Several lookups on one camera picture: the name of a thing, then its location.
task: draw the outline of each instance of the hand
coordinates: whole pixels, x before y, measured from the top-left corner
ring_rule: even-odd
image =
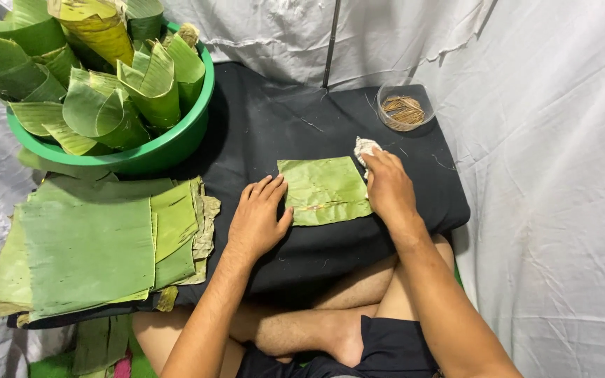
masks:
[[[288,183],[282,175],[274,180],[267,176],[256,184],[247,185],[230,224],[227,251],[254,264],[286,235],[293,221],[293,208],[288,208],[277,221],[277,205],[287,188]]]
[[[396,155],[375,147],[373,154],[361,154],[368,166],[370,207],[389,229],[409,224],[418,218],[412,181]]]

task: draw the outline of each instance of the crossed legs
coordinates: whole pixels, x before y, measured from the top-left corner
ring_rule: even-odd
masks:
[[[439,235],[433,237],[433,243],[452,270],[450,245]],[[242,303],[232,319],[221,378],[236,376],[245,352],[240,342],[248,340],[273,357],[321,350],[344,365],[356,366],[363,351],[361,315],[418,320],[405,274],[393,256],[350,274],[311,310],[282,312]],[[167,313],[134,314],[132,327],[158,375],[191,313],[189,307],[176,307]]]

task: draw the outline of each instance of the metal pole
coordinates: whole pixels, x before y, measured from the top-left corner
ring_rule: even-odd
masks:
[[[333,47],[335,46],[335,32],[338,30],[338,16],[340,15],[340,0],[335,0],[335,13],[333,13],[333,26],[331,39],[328,41],[328,56],[326,56],[326,69],[324,70],[324,83],[322,88],[328,89],[328,77],[331,75],[331,62],[333,60]]]

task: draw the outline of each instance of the black shorts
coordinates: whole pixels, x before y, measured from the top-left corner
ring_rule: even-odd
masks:
[[[431,378],[438,372],[419,322],[362,316],[361,337],[361,362],[353,368],[324,356],[305,367],[285,364],[249,344],[237,378]]]

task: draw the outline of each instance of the foot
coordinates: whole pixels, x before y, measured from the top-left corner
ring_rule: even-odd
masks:
[[[329,317],[333,342],[328,353],[346,366],[354,367],[361,362],[363,339],[361,337],[361,315],[373,316],[377,306],[333,311]]]

